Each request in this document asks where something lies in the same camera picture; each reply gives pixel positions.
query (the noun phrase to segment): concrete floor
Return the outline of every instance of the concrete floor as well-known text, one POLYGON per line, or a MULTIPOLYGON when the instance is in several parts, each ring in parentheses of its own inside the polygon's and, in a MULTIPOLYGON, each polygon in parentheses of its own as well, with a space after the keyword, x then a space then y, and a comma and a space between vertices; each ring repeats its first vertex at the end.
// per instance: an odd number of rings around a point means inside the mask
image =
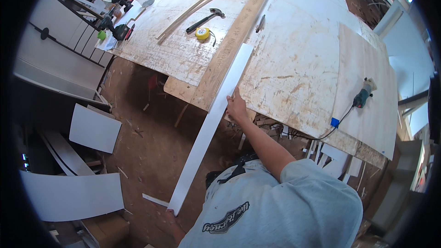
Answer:
MULTIPOLYGON (((357 7, 358 0, 346 0, 349 10, 357 16, 363 13, 357 7)), ((113 105, 112 113, 123 125, 119 132, 114 153, 106 158, 109 173, 121 168, 128 179, 121 174, 124 204, 128 211, 124 218, 130 222, 130 235, 154 247, 174 247, 164 218, 165 207, 151 203, 142 197, 148 194, 160 200, 169 201, 193 142, 205 119, 206 112, 192 105, 188 106, 177 128, 174 127, 182 108, 186 105, 170 95, 162 93, 161 87, 150 91, 148 79, 154 72, 143 66, 116 58, 102 85, 102 95, 113 105)), ((202 160, 190 191, 179 213, 181 225, 188 231, 202 210, 205 196, 205 175, 210 171, 223 170, 239 154, 241 131, 232 128, 225 120, 219 124, 215 136, 202 160)), ((297 159, 306 144, 296 138, 281 139, 279 143, 297 159)), ((363 206, 378 187, 383 171, 366 165, 359 193, 366 187, 367 195, 362 198, 363 206)), ((348 184, 354 188, 361 177, 351 177, 348 184)))

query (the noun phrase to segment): hammer handle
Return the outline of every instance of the hammer handle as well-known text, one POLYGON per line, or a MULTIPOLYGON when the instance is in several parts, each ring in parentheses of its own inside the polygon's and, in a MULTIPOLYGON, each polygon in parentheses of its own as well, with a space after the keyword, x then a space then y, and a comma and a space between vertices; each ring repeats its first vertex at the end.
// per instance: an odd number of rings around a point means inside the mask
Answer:
POLYGON ((210 19, 210 17, 212 17, 212 16, 214 16, 214 15, 215 15, 215 14, 211 14, 211 15, 209 15, 209 16, 203 18, 202 20, 196 22, 195 24, 193 24, 193 25, 191 25, 189 28, 187 28, 187 29, 185 30, 185 32, 187 32, 187 34, 188 34, 188 33, 191 33, 193 30, 195 30, 195 29, 196 29, 197 27, 199 27, 202 23, 206 22, 208 19, 210 19))

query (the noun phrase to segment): workbench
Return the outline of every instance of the workbench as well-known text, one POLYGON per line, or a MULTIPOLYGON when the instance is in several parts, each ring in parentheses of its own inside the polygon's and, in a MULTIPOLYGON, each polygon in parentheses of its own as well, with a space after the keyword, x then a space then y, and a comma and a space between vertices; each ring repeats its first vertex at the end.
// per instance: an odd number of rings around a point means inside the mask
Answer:
MULTIPOLYGON (((192 97, 207 66, 248 0, 212 0, 174 29, 164 41, 156 37, 198 0, 155 0, 135 21, 122 49, 108 52, 169 76, 164 91, 208 111, 192 97), (216 36, 200 41, 185 29, 218 8, 203 27, 216 36)), ((127 21, 140 12, 132 8, 127 21)), ((314 138, 341 119, 360 91, 365 77, 378 85, 362 109, 322 141, 378 168, 392 159, 397 124, 397 86, 383 41, 348 11, 345 0, 267 0, 264 28, 251 29, 245 43, 254 46, 239 83, 247 107, 314 138)), ((97 43, 104 49, 107 39, 97 43)))

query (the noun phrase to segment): light blue t-shirt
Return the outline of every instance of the light blue t-shirt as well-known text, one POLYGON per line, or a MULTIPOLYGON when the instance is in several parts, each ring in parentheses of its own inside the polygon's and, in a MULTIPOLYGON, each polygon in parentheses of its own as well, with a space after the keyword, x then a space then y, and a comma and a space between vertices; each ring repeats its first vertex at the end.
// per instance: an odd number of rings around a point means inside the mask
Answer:
POLYGON ((287 164, 279 183, 260 160, 207 190, 202 212, 179 247, 350 247, 362 219, 357 192, 310 159, 287 164))

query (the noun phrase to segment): person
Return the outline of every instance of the person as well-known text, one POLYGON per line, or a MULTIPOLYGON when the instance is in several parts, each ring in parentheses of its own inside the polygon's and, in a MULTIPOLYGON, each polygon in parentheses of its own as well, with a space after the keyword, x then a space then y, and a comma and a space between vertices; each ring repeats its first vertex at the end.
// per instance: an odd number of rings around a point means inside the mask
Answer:
POLYGON ((173 210, 166 211, 176 244, 350 247, 362 219, 357 192, 325 174, 312 160, 296 161, 259 129, 247 117, 237 87, 227 100, 226 113, 242 128, 254 157, 241 157, 237 165, 207 184, 202 212, 187 234, 173 210))

